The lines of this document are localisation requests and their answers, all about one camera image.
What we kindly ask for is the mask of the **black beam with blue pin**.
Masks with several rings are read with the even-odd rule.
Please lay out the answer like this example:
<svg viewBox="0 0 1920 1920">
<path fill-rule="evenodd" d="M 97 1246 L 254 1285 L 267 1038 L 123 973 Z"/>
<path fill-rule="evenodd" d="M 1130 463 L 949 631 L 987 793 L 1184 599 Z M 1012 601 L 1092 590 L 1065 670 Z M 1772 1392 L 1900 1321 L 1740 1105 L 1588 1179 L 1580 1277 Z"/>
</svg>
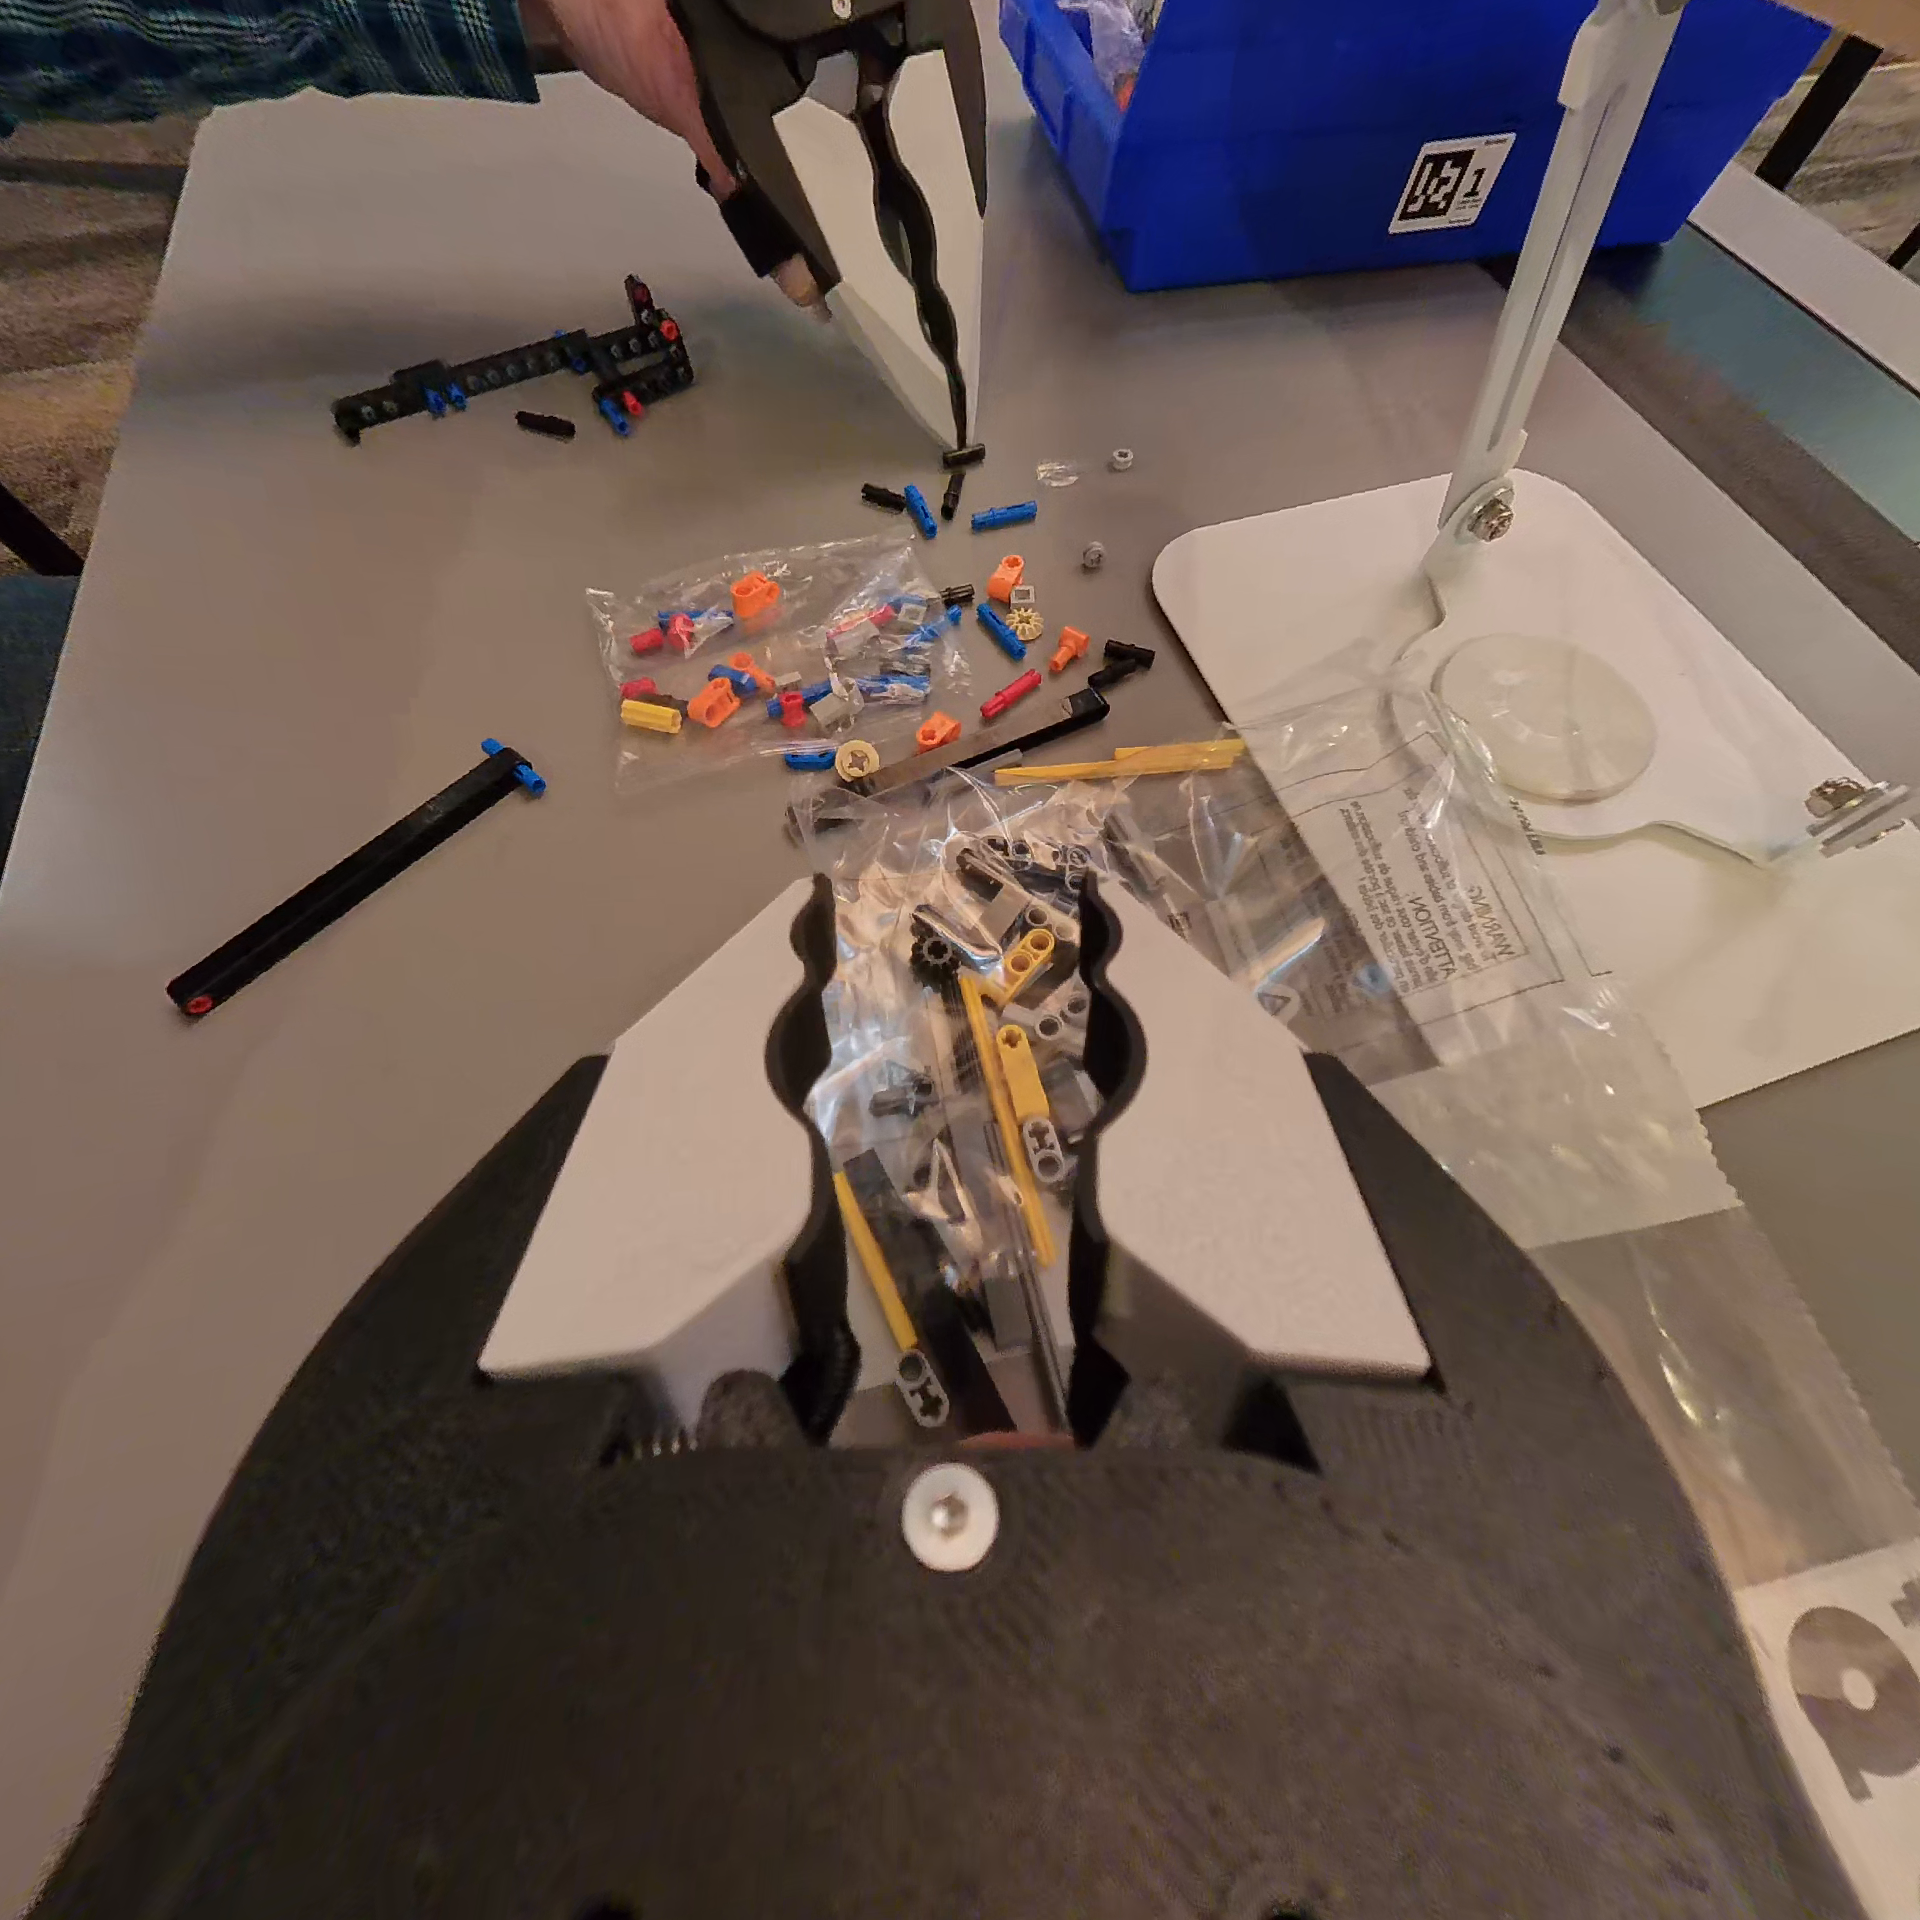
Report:
<svg viewBox="0 0 1920 1920">
<path fill-rule="evenodd" d="M 523 753 L 485 739 L 482 759 L 472 769 L 174 976 L 168 998 L 184 1019 L 204 1019 L 491 806 L 513 795 L 538 800 L 545 791 L 545 774 Z"/>
</svg>

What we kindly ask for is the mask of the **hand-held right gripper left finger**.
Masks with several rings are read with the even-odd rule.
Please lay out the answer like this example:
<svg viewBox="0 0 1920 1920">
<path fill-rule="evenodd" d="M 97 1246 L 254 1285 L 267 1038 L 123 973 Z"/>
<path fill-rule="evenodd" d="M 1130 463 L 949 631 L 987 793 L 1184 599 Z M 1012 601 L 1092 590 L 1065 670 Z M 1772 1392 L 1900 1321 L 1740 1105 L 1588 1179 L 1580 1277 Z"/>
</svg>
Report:
<svg viewBox="0 0 1920 1920">
<path fill-rule="evenodd" d="M 832 1059 L 828 878 L 790 883 L 612 1044 L 480 1351 L 624 1373 L 674 1425 L 756 1372 L 825 1441 L 859 1372 L 848 1236 L 808 1101 Z"/>
</svg>

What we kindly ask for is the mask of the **empty clear plastic bag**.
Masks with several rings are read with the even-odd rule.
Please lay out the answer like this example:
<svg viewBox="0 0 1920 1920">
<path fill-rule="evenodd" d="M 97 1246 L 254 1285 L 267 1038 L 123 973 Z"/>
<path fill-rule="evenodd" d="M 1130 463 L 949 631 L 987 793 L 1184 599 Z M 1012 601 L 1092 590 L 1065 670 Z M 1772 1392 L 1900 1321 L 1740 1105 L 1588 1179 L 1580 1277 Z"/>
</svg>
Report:
<svg viewBox="0 0 1920 1920">
<path fill-rule="evenodd" d="M 1656 1041 L 1580 1027 L 1514 1068 L 1537 1262 L 1661 1441 L 1728 1582 L 1916 1548 L 1913 1492 Z"/>
</svg>

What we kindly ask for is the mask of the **blue storage bin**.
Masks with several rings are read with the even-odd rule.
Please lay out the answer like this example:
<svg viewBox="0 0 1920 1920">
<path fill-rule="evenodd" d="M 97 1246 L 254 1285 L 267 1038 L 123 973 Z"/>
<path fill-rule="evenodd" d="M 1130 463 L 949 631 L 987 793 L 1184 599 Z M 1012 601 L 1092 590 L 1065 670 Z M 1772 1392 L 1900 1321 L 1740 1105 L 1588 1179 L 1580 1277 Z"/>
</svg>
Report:
<svg viewBox="0 0 1920 1920">
<path fill-rule="evenodd" d="M 998 36 L 1132 292 L 1514 255 L 1594 5 L 1174 1 L 1120 75 L 1092 6 Z"/>
</svg>

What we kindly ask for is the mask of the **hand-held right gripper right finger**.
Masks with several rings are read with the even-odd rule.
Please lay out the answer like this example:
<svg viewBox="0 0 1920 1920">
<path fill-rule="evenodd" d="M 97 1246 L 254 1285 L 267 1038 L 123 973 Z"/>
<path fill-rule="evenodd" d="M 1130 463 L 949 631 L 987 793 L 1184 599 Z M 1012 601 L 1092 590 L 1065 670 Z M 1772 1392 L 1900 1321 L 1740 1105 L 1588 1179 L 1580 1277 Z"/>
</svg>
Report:
<svg viewBox="0 0 1920 1920">
<path fill-rule="evenodd" d="M 1073 1175 L 1073 1435 L 1155 1380 L 1212 1437 L 1286 1376 L 1424 1380 L 1296 1038 L 1122 886 L 1089 883 L 1078 953 L 1097 1103 Z"/>
</svg>

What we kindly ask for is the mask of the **person's left hand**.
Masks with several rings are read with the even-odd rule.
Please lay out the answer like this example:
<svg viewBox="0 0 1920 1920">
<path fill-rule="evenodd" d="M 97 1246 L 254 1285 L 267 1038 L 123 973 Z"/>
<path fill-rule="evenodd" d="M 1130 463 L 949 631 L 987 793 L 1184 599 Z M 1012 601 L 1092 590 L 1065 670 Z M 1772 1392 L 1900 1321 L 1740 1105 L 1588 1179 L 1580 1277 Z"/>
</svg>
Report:
<svg viewBox="0 0 1920 1920">
<path fill-rule="evenodd" d="M 520 1 L 517 8 L 542 70 L 588 75 L 688 149 L 716 205 L 734 199 L 738 180 L 713 143 L 688 43 L 665 1 Z"/>
</svg>

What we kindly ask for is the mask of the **large clear bag grey pieces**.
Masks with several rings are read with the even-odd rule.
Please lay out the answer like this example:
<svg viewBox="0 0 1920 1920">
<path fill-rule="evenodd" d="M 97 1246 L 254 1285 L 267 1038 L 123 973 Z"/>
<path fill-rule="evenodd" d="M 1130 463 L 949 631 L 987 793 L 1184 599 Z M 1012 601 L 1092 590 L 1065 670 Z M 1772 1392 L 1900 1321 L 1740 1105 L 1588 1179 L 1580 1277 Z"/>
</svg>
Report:
<svg viewBox="0 0 1920 1920">
<path fill-rule="evenodd" d="M 1276 925 L 1280 804 L 1213 741 L 1171 773 L 817 800 L 800 827 L 837 911 L 832 1063 L 808 1103 L 877 1367 L 931 1430 L 1065 1429 L 1073 1182 L 1102 1109 L 1086 893 L 1246 971 Z"/>
</svg>

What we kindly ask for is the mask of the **black furniture leg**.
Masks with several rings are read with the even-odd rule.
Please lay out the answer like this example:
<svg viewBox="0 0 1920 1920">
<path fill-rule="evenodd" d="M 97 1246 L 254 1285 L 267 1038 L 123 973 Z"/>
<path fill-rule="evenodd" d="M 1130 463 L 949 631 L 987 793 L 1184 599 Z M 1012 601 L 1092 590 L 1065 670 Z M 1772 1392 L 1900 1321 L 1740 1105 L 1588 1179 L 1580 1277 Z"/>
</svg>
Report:
<svg viewBox="0 0 1920 1920">
<path fill-rule="evenodd" d="M 1857 35 L 1840 36 L 1796 97 L 1780 133 L 1755 163 L 1758 180 L 1787 190 L 1882 59 L 1883 47 L 1877 43 Z"/>
</svg>

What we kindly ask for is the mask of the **long black lego beam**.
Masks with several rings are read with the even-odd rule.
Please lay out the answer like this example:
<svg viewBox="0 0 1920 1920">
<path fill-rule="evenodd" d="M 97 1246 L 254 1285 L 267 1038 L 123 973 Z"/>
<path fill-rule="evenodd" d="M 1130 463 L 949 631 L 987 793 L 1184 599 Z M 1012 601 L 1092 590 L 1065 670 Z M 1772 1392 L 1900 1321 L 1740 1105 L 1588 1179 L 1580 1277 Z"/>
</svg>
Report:
<svg viewBox="0 0 1920 1920">
<path fill-rule="evenodd" d="M 936 752 L 886 761 L 867 774 L 830 774 L 800 800 L 788 801 L 785 811 L 785 837 L 798 848 L 812 832 L 824 830 L 830 815 L 838 815 L 843 804 L 854 800 L 889 800 L 909 785 L 947 773 L 1018 761 L 1057 741 L 1102 726 L 1110 710 L 1114 703 L 1105 689 L 1081 688 L 1065 697 L 1059 716 L 1042 726 L 1020 733 L 987 733 L 977 741 L 957 739 Z"/>
</svg>

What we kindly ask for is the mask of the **clear round lens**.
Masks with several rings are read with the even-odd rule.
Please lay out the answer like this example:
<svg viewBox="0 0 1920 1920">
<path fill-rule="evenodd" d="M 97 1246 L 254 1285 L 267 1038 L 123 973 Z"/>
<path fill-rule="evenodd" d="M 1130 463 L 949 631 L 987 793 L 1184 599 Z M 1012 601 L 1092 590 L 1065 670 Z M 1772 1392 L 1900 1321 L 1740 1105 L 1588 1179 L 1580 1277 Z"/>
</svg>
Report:
<svg viewBox="0 0 1920 1920">
<path fill-rule="evenodd" d="M 1588 804 L 1645 774 L 1657 725 L 1642 692 L 1570 639 L 1490 633 L 1433 672 L 1443 707 L 1476 735 L 1496 774 L 1534 800 Z"/>
</svg>

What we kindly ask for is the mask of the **white stand with base plate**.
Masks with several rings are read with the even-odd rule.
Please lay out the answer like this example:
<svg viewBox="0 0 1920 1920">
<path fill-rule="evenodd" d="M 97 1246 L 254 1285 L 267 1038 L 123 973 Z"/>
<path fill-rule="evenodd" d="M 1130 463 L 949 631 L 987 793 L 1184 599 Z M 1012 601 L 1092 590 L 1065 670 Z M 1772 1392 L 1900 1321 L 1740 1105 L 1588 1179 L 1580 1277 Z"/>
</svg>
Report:
<svg viewBox="0 0 1920 1920">
<path fill-rule="evenodd" d="M 1429 697 L 1520 811 L 1578 947 L 1698 1109 L 1916 1029 L 1916 791 L 1869 781 L 1595 507 L 1520 463 L 1529 406 L 1682 5 L 1595 5 L 1449 479 L 1230 518 L 1153 585 L 1237 728 L 1344 692 Z M 1660 733 L 1624 793 L 1525 798 L 1433 692 L 1490 633 L 1570 639 Z"/>
</svg>

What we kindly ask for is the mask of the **person's dark trousers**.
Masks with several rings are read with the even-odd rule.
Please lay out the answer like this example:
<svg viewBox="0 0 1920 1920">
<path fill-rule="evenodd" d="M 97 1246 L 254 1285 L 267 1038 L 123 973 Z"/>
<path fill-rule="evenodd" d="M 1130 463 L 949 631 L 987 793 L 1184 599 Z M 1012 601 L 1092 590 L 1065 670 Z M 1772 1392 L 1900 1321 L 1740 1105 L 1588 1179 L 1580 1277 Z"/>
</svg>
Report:
<svg viewBox="0 0 1920 1920">
<path fill-rule="evenodd" d="M 10 861 L 81 576 L 2 579 L 2 861 Z"/>
</svg>

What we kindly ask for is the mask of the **black lego beam assembly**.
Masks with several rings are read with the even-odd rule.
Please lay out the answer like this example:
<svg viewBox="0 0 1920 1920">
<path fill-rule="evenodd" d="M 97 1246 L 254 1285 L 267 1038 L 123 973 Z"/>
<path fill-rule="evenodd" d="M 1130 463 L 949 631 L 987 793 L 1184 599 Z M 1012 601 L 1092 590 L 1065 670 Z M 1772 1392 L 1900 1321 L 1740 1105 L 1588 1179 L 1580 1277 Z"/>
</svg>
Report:
<svg viewBox="0 0 1920 1920">
<path fill-rule="evenodd" d="M 660 309 L 652 288 L 629 273 L 624 294 L 629 318 L 617 327 L 561 327 L 506 350 L 398 367 L 379 385 L 337 398 L 331 427 L 342 443 L 358 446 L 381 424 L 462 416 L 482 398 L 564 375 L 584 382 L 592 416 L 629 438 L 650 409 L 688 392 L 697 375 L 680 319 Z"/>
</svg>

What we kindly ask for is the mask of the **clear bag in bin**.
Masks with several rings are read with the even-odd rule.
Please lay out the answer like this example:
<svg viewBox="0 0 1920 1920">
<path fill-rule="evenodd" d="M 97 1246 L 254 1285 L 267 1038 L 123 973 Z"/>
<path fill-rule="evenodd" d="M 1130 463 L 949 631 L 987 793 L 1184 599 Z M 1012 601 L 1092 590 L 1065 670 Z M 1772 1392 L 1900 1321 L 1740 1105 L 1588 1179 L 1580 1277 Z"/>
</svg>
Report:
<svg viewBox="0 0 1920 1920">
<path fill-rule="evenodd" d="M 1057 1 L 1073 31 L 1086 43 L 1100 84 L 1125 109 L 1136 93 L 1146 51 L 1163 1 Z"/>
</svg>

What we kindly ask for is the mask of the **white printed paper sheet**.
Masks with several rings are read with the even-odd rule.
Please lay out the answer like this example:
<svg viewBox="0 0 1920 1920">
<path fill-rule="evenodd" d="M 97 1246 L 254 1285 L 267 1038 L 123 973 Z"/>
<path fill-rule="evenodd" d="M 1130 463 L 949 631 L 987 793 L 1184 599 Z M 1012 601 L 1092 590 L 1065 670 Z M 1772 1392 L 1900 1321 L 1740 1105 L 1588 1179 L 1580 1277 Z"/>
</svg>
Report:
<svg viewBox="0 0 1920 1920">
<path fill-rule="evenodd" d="M 1862 1903 L 1916 1915 L 1918 1548 L 1740 1590 L 1766 1702 Z"/>
</svg>

